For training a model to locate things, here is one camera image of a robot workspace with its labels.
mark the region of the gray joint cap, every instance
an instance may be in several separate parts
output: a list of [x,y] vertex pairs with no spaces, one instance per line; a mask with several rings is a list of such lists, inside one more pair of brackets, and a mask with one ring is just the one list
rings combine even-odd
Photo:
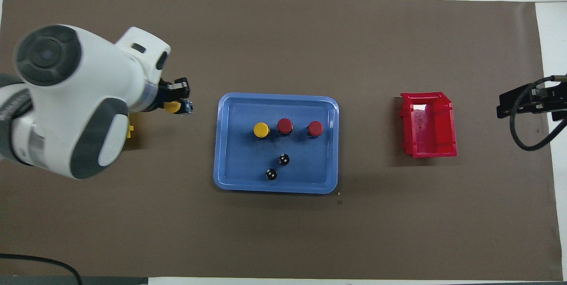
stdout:
[[55,25],[30,33],[18,46],[16,67],[37,86],[52,86],[70,77],[81,60],[81,43],[75,30]]

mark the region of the yellow block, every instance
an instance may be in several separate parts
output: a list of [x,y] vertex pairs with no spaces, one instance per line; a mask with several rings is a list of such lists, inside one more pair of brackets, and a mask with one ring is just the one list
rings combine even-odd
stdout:
[[128,136],[126,136],[126,138],[131,138],[132,136],[130,135],[130,132],[134,131],[134,126],[133,125],[129,125],[128,126]]
[[263,122],[259,122],[256,123],[256,125],[254,125],[254,135],[262,138],[262,137],[267,137],[270,134],[270,127],[268,127],[267,124],[263,123]]

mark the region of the yellow cap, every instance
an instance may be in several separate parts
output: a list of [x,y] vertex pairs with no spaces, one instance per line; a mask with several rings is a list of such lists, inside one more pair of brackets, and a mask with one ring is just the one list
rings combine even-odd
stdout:
[[263,122],[254,125],[254,135],[257,137],[267,137],[270,134],[270,127]]
[[176,113],[181,109],[181,103],[173,101],[173,102],[164,102],[163,108],[168,111],[169,113]]

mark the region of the plastic tray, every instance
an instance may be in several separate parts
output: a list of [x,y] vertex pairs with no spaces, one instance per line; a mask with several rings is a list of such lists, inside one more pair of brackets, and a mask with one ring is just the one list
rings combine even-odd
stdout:
[[[277,123],[290,119],[294,131],[281,135]],[[318,137],[307,135],[312,121],[322,123]],[[266,138],[253,134],[256,123],[271,128]],[[288,154],[282,166],[278,156]],[[268,168],[278,172],[267,180]],[[329,97],[228,93],[218,104],[214,181],[226,190],[327,194],[338,180],[338,104]]]
[[402,93],[406,154],[414,158],[456,156],[453,104],[441,92]]

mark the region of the black cable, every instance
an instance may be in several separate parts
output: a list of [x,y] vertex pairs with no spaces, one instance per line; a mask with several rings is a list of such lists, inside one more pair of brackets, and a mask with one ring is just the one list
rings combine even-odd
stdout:
[[37,256],[30,256],[30,255],[18,255],[18,254],[4,254],[4,253],[0,253],[0,258],[4,258],[4,259],[21,259],[23,261],[34,261],[34,262],[41,262],[41,263],[48,263],[48,264],[53,264],[53,265],[58,265],[60,267],[63,267],[64,269],[66,269],[67,271],[73,273],[73,276],[75,276],[75,279],[77,280],[77,284],[79,285],[83,285],[83,281],[81,280],[81,276],[79,275],[79,273],[77,273],[77,270],[72,268],[71,266],[60,262],[60,261],[56,261],[54,259],[50,259],[50,258],[43,258],[43,257],[37,257]]
[[561,132],[561,130],[567,127],[567,119],[563,119],[563,121],[561,121],[561,123],[559,123],[559,125],[555,127],[555,129],[553,129],[553,131],[551,131],[549,135],[547,135],[545,138],[543,138],[543,140],[539,141],[537,144],[534,145],[525,145],[524,142],[520,140],[518,134],[516,133],[516,114],[518,112],[518,109],[520,109],[520,102],[522,101],[522,99],[526,97],[526,95],[530,93],[530,91],[536,89],[538,85],[541,85],[541,83],[544,83],[546,81],[553,81],[554,79],[555,77],[552,75],[551,77],[545,77],[537,80],[536,82],[530,83],[522,91],[522,93],[518,95],[516,101],[514,101],[514,105],[512,106],[512,109],[510,110],[510,133],[512,134],[512,138],[514,139],[514,142],[516,142],[516,144],[523,150],[535,151],[543,148],[549,142],[551,142],[551,140],[553,140],[559,134],[559,132]]

